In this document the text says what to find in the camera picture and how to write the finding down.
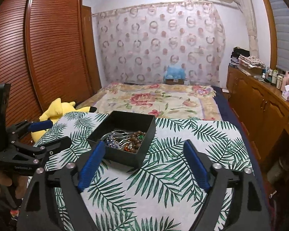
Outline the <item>person's left hand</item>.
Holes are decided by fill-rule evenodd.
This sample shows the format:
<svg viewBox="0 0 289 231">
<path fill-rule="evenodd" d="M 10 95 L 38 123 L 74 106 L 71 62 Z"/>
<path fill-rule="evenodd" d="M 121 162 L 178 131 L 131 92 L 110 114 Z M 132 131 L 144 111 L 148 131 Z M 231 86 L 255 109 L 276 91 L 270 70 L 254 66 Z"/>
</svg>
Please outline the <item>person's left hand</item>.
<svg viewBox="0 0 289 231">
<path fill-rule="evenodd" d="M 12 179 L 7 176 L 3 171 L 0 171 L 0 186 L 11 186 Z M 16 190 L 15 190 L 15 198 L 22 199 L 26 193 L 28 185 L 28 177 L 27 176 L 16 176 Z"/>
</svg>

